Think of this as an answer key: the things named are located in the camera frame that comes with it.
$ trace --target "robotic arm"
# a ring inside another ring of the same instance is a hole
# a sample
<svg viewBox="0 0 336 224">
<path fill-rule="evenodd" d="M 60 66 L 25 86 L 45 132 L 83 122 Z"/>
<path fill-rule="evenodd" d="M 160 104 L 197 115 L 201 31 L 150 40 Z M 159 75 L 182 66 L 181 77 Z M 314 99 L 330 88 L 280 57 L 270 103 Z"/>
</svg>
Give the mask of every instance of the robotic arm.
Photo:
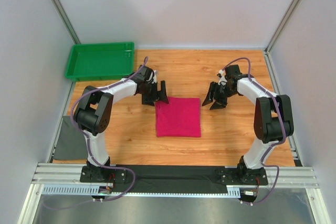
<svg viewBox="0 0 336 224">
<path fill-rule="evenodd" d="M 109 125 L 112 106 L 125 97 L 136 94 L 142 95 L 142 104 L 154 106 L 154 102 L 168 102 L 165 89 L 165 81 L 161 81 L 161 91 L 158 91 L 156 71 L 149 67 L 142 69 L 131 79 L 121 79 L 119 84 L 109 89 L 93 92 L 83 97 L 76 108 L 74 119 L 78 127 L 90 137 L 90 146 L 93 157 L 98 163 L 109 166 L 110 158 L 105 146 L 104 131 Z M 93 86 L 87 86 L 83 94 L 96 90 Z M 87 166 L 83 167 L 81 182 L 106 182 L 111 175 L 110 170 L 99 167 L 89 155 Z"/>
<path fill-rule="evenodd" d="M 238 168 L 238 179 L 244 179 L 251 174 L 262 174 L 263 165 L 270 155 L 274 144 L 283 138 L 278 117 L 272 117 L 275 105 L 270 97 L 277 101 L 279 112 L 285 128 L 286 136 L 291 136 L 294 131 L 290 98 L 287 95 L 278 95 L 263 88 L 255 78 L 240 72 L 238 65 L 231 65 L 225 69 L 225 75 L 219 71 L 219 82 L 211 82 L 208 94 L 202 106 L 215 102 L 210 110 L 222 109 L 227 106 L 227 98 L 237 94 L 246 96 L 255 105 L 254 131 L 256 138 L 250 150 L 241 157 Z"/>
</svg>

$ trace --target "magenta cloth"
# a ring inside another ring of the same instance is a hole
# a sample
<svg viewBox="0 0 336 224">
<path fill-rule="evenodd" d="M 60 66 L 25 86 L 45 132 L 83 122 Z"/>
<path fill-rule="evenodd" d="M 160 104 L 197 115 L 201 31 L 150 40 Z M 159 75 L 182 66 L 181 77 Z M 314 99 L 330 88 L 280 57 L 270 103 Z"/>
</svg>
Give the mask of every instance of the magenta cloth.
<svg viewBox="0 0 336 224">
<path fill-rule="evenodd" d="M 156 136 L 201 137 L 199 98 L 168 97 L 169 104 L 155 103 Z"/>
</svg>

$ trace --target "white wall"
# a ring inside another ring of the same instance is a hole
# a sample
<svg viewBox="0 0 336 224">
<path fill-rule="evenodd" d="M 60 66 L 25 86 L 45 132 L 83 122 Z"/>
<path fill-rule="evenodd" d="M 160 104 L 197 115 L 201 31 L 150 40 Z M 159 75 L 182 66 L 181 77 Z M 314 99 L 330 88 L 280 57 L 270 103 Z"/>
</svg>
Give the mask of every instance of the white wall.
<svg viewBox="0 0 336 224">
<path fill-rule="evenodd" d="M 82 43 L 266 47 L 291 0 L 60 0 Z"/>
<path fill-rule="evenodd" d="M 0 222 L 16 223 L 45 162 L 70 82 L 72 46 L 50 0 L 0 0 Z"/>
<path fill-rule="evenodd" d="M 302 0 L 271 58 L 292 100 L 299 154 L 313 166 L 336 223 L 336 0 Z"/>
</svg>

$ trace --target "wooden table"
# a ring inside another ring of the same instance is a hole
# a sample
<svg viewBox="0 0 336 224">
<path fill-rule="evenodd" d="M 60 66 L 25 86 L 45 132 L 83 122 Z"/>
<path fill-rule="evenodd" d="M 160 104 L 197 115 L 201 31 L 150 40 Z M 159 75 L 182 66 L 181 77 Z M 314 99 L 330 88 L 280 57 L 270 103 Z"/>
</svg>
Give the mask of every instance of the wooden table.
<svg viewBox="0 0 336 224">
<path fill-rule="evenodd" d="M 147 65 L 158 71 L 158 82 L 166 81 L 168 96 L 205 99 L 218 70 L 238 57 L 251 60 L 251 74 L 272 90 L 262 51 L 258 50 L 136 50 L 136 70 L 149 57 Z M 247 62 L 240 61 L 242 73 Z M 111 81 L 77 82 L 71 105 L 87 85 L 105 86 Z M 236 165 L 255 138 L 254 105 L 245 97 L 228 99 L 221 110 L 201 108 L 202 137 L 156 137 L 155 108 L 141 105 L 141 95 L 113 105 L 106 130 L 106 147 L 113 164 L 138 165 Z M 55 163 L 84 163 L 55 161 Z M 267 164 L 294 166 L 288 141 L 276 147 Z"/>
</svg>

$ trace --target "green tray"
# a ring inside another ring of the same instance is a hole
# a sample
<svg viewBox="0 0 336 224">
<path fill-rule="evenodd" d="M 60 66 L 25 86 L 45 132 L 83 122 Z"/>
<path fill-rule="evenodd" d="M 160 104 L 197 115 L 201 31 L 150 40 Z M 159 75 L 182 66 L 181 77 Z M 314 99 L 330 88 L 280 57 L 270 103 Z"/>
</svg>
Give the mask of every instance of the green tray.
<svg viewBox="0 0 336 224">
<path fill-rule="evenodd" d="M 74 45 L 66 78 L 72 81 L 120 79 L 133 72 L 134 43 Z"/>
</svg>

